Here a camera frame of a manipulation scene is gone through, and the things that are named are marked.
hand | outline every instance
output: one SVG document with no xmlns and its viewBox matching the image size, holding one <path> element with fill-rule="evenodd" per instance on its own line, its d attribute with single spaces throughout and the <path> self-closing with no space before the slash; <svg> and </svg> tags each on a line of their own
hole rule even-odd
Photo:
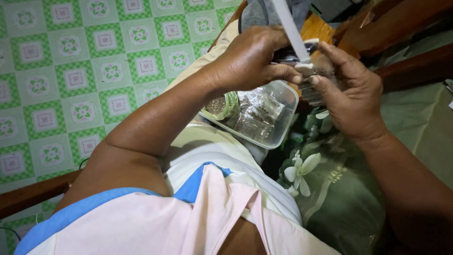
<svg viewBox="0 0 453 255">
<path fill-rule="evenodd" d="M 311 83 L 321 93 L 334 125 L 356 143 L 374 141 L 388 133 L 381 116 L 381 78 L 354 57 L 325 42 L 321 51 L 330 58 L 346 85 L 340 91 L 328 78 L 314 75 Z"/>
<path fill-rule="evenodd" d="M 282 26 L 252 26 L 234 38 L 226 51 L 206 65 L 226 92 L 252 90 L 273 80 L 302 81 L 294 67 L 270 62 L 274 51 L 289 45 Z"/>
</svg>

gray cloth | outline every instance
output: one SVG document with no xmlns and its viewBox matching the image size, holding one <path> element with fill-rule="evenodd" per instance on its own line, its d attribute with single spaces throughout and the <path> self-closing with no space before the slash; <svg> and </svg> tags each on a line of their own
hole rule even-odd
<svg viewBox="0 0 453 255">
<path fill-rule="evenodd" d="M 311 0 L 286 0 L 297 29 L 300 31 L 304 25 L 305 17 L 310 8 Z M 275 11 L 272 0 L 247 0 L 239 22 L 239 33 L 247 28 L 258 25 L 280 25 L 280 18 Z"/>
</svg>

clear plastic box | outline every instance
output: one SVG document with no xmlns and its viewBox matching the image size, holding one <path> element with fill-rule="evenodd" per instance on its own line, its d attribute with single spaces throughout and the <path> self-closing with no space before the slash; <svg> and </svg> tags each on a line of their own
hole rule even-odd
<svg viewBox="0 0 453 255">
<path fill-rule="evenodd" d="M 263 86 L 265 90 L 271 90 L 274 92 L 275 97 L 277 100 L 285 105 L 283 112 L 281 113 L 280 118 L 275 122 L 275 128 L 269 134 L 269 137 L 266 139 L 265 143 L 260 143 L 258 141 L 253 140 L 250 137 L 247 137 L 231 128 L 223 125 L 222 123 L 210 119 L 208 116 L 204 115 L 202 112 L 199 112 L 201 116 L 208 119 L 209 121 L 215 123 L 216 125 L 224 128 L 228 132 L 235 134 L 239 137 L 244 138 L 247 141 L 250 141 L 258 146 L 261 146 L 265 149 L 272 150 L 280 146 L 283 142 L 283 138 L 286 135 L 286 132 L 289 129 L 289 125 L 291 124 L 291 120 L 293 119 L 294 112 L 296 111 L 297 104 L 299 103 L 299 96 L 297 92 L 288 86 L 286 83 L 282 81 L 273 81 L 269 84 Z"/>
</svg>

person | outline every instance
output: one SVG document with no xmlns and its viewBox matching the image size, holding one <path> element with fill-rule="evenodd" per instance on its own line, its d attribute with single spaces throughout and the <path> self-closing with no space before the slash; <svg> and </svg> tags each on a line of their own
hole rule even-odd
<svg viewBox="0 0 453 255">
<path fill-rule="evenodd" d="M 279 26 L 251 27 L 216 60 L 138 108 L 97 145 L 53 216 L 15 254 L 338 254 L 301 227 L 289 193 L 228 133 L 189 124 L 210 100 L 272 80 L 289 45 Z M 386 128 L 381 79 L 326 43 L 348 89 L 312 76 L 335 126 L 363 151 L 384 194 L 394 254 L 453 253 L 453 192 Z"/>
</svg>

green tile floor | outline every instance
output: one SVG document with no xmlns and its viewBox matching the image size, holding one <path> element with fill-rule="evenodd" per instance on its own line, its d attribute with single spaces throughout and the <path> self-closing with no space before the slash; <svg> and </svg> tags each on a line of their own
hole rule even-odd
<svg viewBox="0 0 453 255">
<path fill-rule="evenodd" d="M 0 0 L 0 193 L 77 169 L 206 53 L 241 2 Z M 0 226 L 25 235 L 59 199 Z M 0 229 L 0 255 L 16 245 Z"/>
</svg>

